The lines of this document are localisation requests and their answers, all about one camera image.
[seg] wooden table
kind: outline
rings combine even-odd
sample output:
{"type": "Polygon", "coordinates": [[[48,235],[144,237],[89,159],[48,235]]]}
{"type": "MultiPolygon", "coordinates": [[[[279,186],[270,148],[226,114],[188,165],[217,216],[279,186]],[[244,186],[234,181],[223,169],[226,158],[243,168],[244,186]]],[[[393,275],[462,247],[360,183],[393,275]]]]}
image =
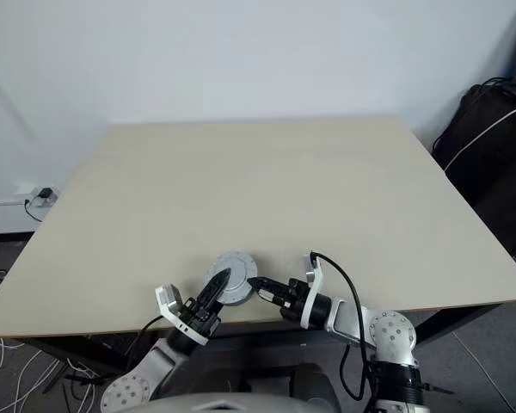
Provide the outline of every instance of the wooden table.
{"type": "MultiPolygon", "coordinates": [[[[195,296],[226,251],[287,281],[311,249],[371,308],[467,306],[419,326],[422,340],[516,300],[516,264],[395,117],[116,126],[1,285],[0,336],[138,330],[155,287],[195,296]]],[[[326,269],[324,292],[349,297],[326,269]]],[[[254,297],[221,317],[280,315],[254,297]]]]}

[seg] gray carpet floor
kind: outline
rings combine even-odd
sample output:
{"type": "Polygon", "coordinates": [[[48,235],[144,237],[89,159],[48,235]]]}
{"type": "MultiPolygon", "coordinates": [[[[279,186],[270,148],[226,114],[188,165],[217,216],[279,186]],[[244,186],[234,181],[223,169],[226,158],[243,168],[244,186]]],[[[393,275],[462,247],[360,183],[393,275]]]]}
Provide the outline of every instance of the gray carpet floor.
{"type": "MultiPolygon", "coordinates": [[[[23,246],[23,243],[0,243],[0,268],[10,268],[23,246]]],[[[413,312],[406,315],[417,324],[430,313],[413,312]]],[[[481,361],[516,409],[516,303],[501,305],[460,328],[456,333],[481,361]]],[[[5,343],[16,345],[16,342],[12,340],[6,340],[5,343]]],[[[272,367],[314,362],[321,366],[330,377],[342,409],[347,412],[362,411],[365,404],[350,399],[338,380],[338,366],[342,350],[343,346],[339,342],[329,340],[304,347],[280,346],[252,349],[245,352],[203,353],[190,359],[184,370],[184,376],[186,380],[190,380],[192,377],[201,375],[203,366],[212,370],[219,367],[240,368],[248,365],[272,367]]],[[[35,348],[27,345],[4,351],[3,367],[0,370],[0,409],[14,401],[19,373],[36,351],[35,348]]],[[[421,364],[423,381],[455,392],[454,395],[427,392],[425,397],[432,412],[499,413],[510,411],[488,382],[485,374],[465,352],[454,335],[450,334],[435,342],[419,346],[414,353],[421,364]]],[[[33,385],[52,361],[51,356],[40,354],[31,363],[23,374],[21,394],[33,385]]],[[[346,367],[347,381],[353,388],[359,384],[359,372],[359,351],[355,348],[348,357],[346,367]]],[[[62,384],[65,384],[71,412],[76,412],[80,402],[74,399],[69,392],[69,383],[68,380],[60,380],[47,394],[42,394],[43,386],[40,387],[31,394],[22,411],[25,413],[67,412],[62,389],[62,384]]],[[[285,394],[288,383],[283,379],[270,379],[261,380],[252,385],[254,391],[285,394]]],[[[84,393],[84,388],[77,386],[75,391],[80,397],[84,393]]],[[[92,412],[99,411],[100,390],[96,393],[96,402],[92,412]]],[[[87,406],[84,406],[81,411],[86,410],[87,406]]],[[[2,411],[13,411],[13,408],[2,411]]]]}

